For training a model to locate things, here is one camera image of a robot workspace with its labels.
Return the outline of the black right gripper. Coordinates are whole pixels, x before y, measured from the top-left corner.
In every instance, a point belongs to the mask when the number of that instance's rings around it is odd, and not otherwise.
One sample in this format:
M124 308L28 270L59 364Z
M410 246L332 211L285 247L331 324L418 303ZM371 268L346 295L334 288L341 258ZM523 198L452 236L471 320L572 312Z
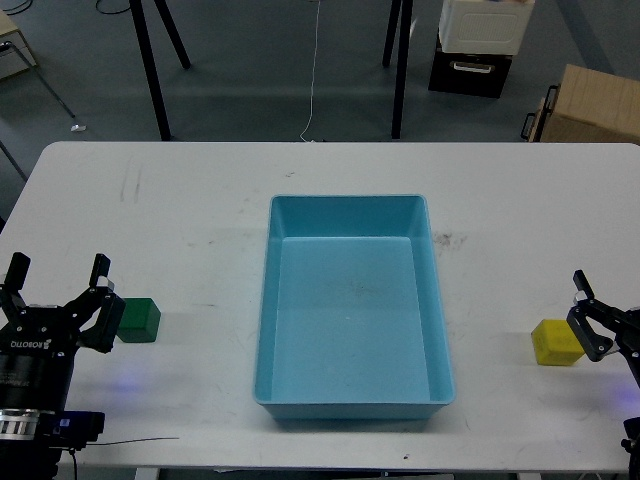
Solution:
M582 270L573 274L577 293L567 314L567 323L591 361L601 361L614 347L614 341L595 332L591 320L614 332L619 352L627 361L637 384L639 376L639 310L622 311L597 300Z

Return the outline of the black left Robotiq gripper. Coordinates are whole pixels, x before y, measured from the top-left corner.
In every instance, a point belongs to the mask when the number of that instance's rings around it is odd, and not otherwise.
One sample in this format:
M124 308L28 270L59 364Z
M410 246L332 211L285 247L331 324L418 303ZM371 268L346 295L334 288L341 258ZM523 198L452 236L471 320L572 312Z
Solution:
M9 410L62 411L78 347L109 353L126 302L108 278L111 260L95 256L89 286L60 306L27 306L20 291L30 258L12 255L1 281L1 407Z

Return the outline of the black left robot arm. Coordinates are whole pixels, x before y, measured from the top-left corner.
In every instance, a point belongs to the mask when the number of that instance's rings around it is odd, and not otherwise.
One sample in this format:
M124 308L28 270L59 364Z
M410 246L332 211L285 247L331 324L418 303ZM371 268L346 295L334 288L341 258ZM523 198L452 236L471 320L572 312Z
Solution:
M112 350L125 310L97 254L87 289L63 306L28 305L20 291L30 259L13 254L1 282L1 476L53 479L63 451L97 440L105 415L65 408L75 355Z

